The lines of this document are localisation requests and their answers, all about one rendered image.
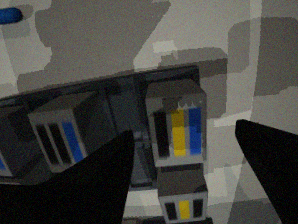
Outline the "blue thin bar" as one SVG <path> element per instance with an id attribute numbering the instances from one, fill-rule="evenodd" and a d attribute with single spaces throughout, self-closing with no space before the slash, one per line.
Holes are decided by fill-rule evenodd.
<path id="1" fill-rule="evenodd" d="M 7 8 L 7 10 L 0 10 L 0 24 L 17 23 L 21 20 L 21 11 L 17 8 Z"/>

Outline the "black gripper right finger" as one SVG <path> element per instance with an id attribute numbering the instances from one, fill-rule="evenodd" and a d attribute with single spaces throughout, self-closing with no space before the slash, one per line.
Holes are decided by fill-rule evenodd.
<path id="1" fill-rule="evenodd" d="M 282 224 L 298 224 L 298 135 L 237 120 L 235 139 Z"/>

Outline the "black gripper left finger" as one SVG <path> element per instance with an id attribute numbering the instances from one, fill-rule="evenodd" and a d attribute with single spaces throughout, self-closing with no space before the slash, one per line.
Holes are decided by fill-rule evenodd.
<path id="1" fill-rule="evenodd" d="M 133 161 L 130 129 L 44 183 L 0 184 L 0 224 L 121 224 Z"/>

